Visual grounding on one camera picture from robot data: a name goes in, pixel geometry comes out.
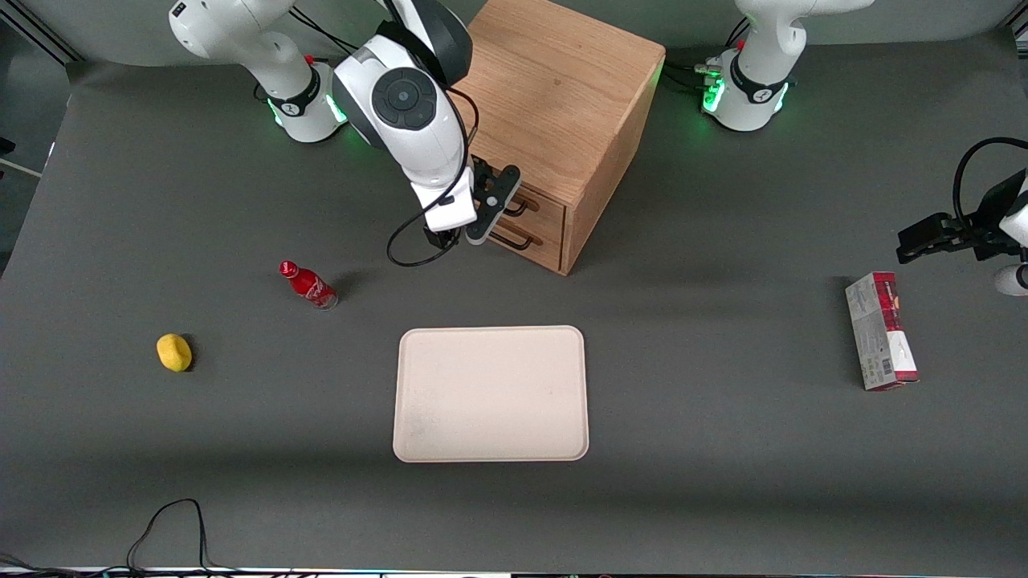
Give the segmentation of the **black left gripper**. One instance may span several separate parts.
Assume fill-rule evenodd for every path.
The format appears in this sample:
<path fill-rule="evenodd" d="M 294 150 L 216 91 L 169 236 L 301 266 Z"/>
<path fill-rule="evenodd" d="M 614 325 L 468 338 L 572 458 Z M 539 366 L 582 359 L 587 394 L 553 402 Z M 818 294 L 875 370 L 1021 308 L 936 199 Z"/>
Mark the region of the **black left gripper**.
<path fill-rule="evenodd" d="M 1026 172 L 1009 176 L 989 188 L 969 215 L 977 236 L 976 257 L 985 253 L 1024 256 L 1027 244 Z M 965 226 L 954 216 L 937 212 L 897 234 L 896 258 L 900 266 L 932 254 L 954 252 L 958 238 L 967 238 Z"/>

